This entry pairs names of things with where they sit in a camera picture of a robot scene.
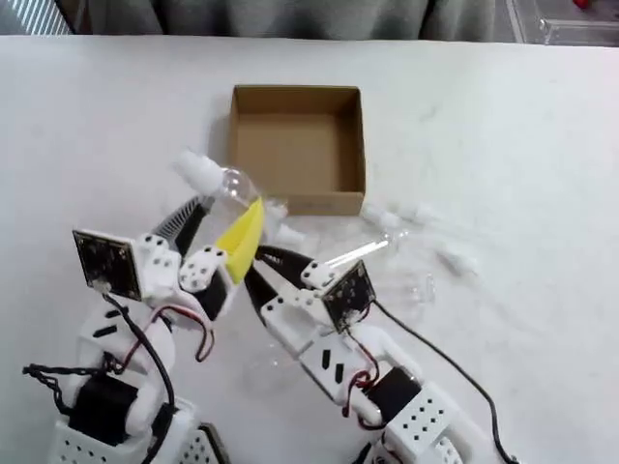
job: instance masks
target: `table surface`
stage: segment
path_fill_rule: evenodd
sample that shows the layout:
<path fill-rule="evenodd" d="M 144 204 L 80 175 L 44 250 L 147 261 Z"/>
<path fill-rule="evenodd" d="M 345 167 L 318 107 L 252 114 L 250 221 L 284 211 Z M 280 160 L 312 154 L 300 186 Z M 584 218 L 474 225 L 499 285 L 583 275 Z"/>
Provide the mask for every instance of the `table surface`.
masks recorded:
<path fill-rule="evenodd" d="M 236 83 L 359 86 L 368 198 L 467 224 L 463 246 L 479 262 L 473 283 L 441 276 L 417 329 L 493 393 L 521 458 L 615 460 L 619 50 L 2 38 L 0 63 L 2 462 L 43 462 L 51 395 L 20 369 L 73 363 L 98 304 L 72 228 L 134 236 L 186 198 L 169 164 L 186 146 L 222 156 Z M 376 321 L 488 427 L 462 379 Z M 269 367 L 282 353 L 268 348 L 247 296 L 218 324 L 204 365 L 190 361 L 196 336 L 179 339 L 173 379 L 233 462 L 345 463 L 367 438 L 296 366 Z"/>

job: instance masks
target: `cardboard box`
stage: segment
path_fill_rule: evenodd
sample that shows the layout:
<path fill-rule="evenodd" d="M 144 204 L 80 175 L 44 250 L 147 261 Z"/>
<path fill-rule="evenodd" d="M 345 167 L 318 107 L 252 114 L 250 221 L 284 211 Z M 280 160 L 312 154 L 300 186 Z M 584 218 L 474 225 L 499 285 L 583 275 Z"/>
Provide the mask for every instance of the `cardboard box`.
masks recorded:
<path fill-rule="evenodd" d="M 291 215 L 357 215 L 366 193 L 356 87 L 234 88 L 228 161 Z"/>

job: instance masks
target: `black cable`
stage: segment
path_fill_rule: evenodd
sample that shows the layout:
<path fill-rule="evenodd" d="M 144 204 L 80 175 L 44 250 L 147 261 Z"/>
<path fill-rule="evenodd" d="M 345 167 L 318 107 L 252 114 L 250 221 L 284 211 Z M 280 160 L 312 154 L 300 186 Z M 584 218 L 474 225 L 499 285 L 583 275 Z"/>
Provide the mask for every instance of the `black cable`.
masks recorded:
<path fill-rule="evenodd" d="M 471 377 L 462 367 L 460 367 L 454 360 L 452 360 L 443 350 L 434 345 L 427 338 L 423 337 L 419 333 L 413 331 L 411 328 L 406 326 L 403 322 L 397 319 L 391 312 L 389 312 L 385 306 L 383 306 L 379 301 L 375 300 L 374 304 L 380 309 L 383 314 L 385 314 L 389 319 L 395 322 L 401 329 L 413 335 L 415 338 L 423 342 L 428 348 L 434 351 L 437 355 L 443 358 L 447 363 L 451 364 L 452 367 L 457 370 L 462 377 L 469 381 L 469 383 L 475 387 L 475 389 L 484 397 L 487 401 L 488 406 L 490 407 L 490 414 L 492 415 L 492 438 L 494 440 L 494 445 L 496 446 L 496 450 L 507 464 L 518 464 L 519 461 L 515 456 L 509 456 L 508 453 L 503 448 L 503 444 L 501 443 L 501 437 L 499 435 L 499 419 L 498 414 L 496 412 L 496 405 L 494 404 L 494 400 L 489 395 L 489 393 L 473 378 Z"/>
<path fill-rule="evenodd" d="M 137 324 L 133 321 L 133 319 L 129 316 L 129 309 L 126 306 L 122 306 L 120 303 L 118 303 L 116 300 L 114 300 L 112 297 L 106 294 L 103 294 L 103 299 L 106 300 L 111 305 L 113 305 L 114 307 L 116 307 L 120 311 L 121 316 L 123 317 L 123 319 L 129 326 L 129 329 L 132 331 L 132 334 L 135 335 L 135 338 L 137 338 L 137 340 L 142 345 L 144 345 L 144 349 L 148 352 L 150 357 L 153 359 L 153 363 L 155 363 L 157 370 L 162 376 L 163 384 L 165 385 L 165 390 L 167 391 L 167 402 L 169 404 L 170 410 L 174 411 L 176 407 L 176 402 L 174 400 L 174 387 L 172 387 L 172 381 L 170 380 L 170 377 L 167 374 L 167 371 L 165 370 L 165 366 L 163 365 L 162 359 L 157 354 L 157 350 L 155 350 L 155 348 L 153 347 L 153 344 L 150 342 L 150 340 L 146 336 L 146 333 L 144 333 L 144 331 L 141 330 L 137 326 Z M 153 459 L 155 459 L 155 457 L 157 456 L 157 453 L 159 452 L 159 450 L 161 449 L 163 445 L 163 440 L 165 439 L 165 435 L 167 435 L 167 431 L 169 430 L 170 425 L 172 424 L 172 418 L 173 418 L 173 414 L 170 414 L 168 416 L 168 420 L 165 426 L 163 427 L 162 433 L 160 433 L 160 435 L 157 437 L 157 440 L 155 441 L 153 446 L 148 449 L 148 452 L 146 453 L 146 457 L 142 461 L 142 464 L 150 464 L 151 462 L 153 462 Z"/>
<path fill-rule="evenodd" d="M 30 364 L 21 369 L 22 374 L 33 377 L 53 391 L 54 404 L 58 408 L 58 412 L 64 416 L 68 416 L 72 412 L 72 408 L 63 401 L 58 379 L 54 375 L 93 376 L 105 375 L 107 372 L 119 372 L 116 361 L 109 357 L 103 360 L 102 367 L 50 367 L 41 364 Z"/>

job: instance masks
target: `clear plastic bottle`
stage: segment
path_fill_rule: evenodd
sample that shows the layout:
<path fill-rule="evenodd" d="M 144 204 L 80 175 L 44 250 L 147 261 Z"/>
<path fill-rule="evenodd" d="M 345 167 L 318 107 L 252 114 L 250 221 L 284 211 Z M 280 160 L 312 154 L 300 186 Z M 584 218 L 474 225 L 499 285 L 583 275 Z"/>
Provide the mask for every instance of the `clear plastic bottle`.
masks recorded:
<path fill-rule="evenodd" d="M 261 196 L 250 176 L 235 167 L 219 166 L 206 155 L 186 150 L 174 164 L 179 175 L 195 191 L 215 199 L 198 238 L 213 243 L 245 210 Z M 283 224 L 287 210 L 283 203 L 265 203 L 264 239 L 294 246 L 305 236 Z"/>

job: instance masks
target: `black circuit board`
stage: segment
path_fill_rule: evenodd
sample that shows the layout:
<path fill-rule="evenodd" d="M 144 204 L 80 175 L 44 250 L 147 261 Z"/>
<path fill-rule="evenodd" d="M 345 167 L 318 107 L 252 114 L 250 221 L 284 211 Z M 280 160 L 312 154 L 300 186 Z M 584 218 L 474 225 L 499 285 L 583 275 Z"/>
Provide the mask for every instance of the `black circuit board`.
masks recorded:
<path fill-rule="evenodd" d="M 86 284 L 109 286 L 109 292 L 141 301 L 133 250 L 129 242 L 74 230 L 75 245 Z"/>
<path fill-rule="evenodd" d="M 348 326 L 353 313 L 362 313 L 374 300 L 376 293 L 363 261 L 358 261 L 322 296 L 338 333 Z"/>

